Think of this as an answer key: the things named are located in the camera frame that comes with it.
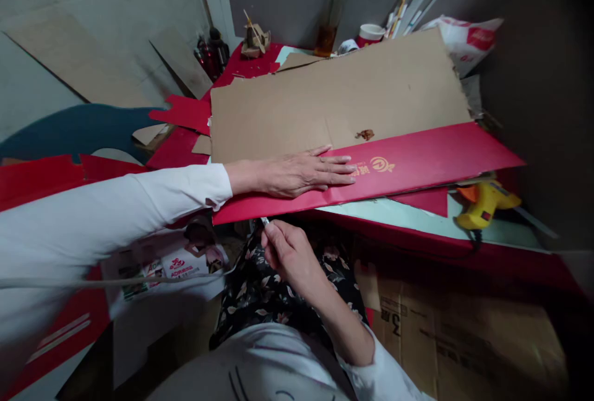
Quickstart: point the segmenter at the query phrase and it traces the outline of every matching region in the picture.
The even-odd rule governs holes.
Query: paper cup
[[[360,47],[378,43],[384,36],[385,29],[376,24],[363,24],[359,29],[356,42]]]

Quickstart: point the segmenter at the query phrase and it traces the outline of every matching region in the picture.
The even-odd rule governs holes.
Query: floral pants
[[[249,326],[277,322],[309,335],[334,353],[330,337],[315,310],[264,259],[260,233],[261,229],[256,230],[246,243],[235,272],[227,279],[210,349],[214,350],[228,337]],[[336,236],[306,233],[328,280],[351,310],[368,324],[359,286],[342,243]]]

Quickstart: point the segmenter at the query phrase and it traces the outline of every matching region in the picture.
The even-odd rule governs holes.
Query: cardboard box
[[[335,149],[471,121],[439,31],[279,71],[212,96],[212,161]]]
[[[374,333],[419,390],[436,400],[567,395],[565,356],[543,308],[438,294],[387,278],[378,288]]]

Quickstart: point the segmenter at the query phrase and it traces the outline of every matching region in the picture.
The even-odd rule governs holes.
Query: plastic bag
[[[421,31],[438,27],[460,77],[465,77],[495,47],[495,30],[503,19],[480,24],[464,22],[442,15],[421,27]]]

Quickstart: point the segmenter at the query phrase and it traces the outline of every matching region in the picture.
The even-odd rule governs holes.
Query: wrist
[[[256,162],[241,160],[224,166],[234,196],[258,190],[259,180]]]
[[[337,307],[337,303],[344,303],[338,291],[329,280],[322,284],[322,288],[316,292],[317,296],[309,302],[321,316],[329,316]]]

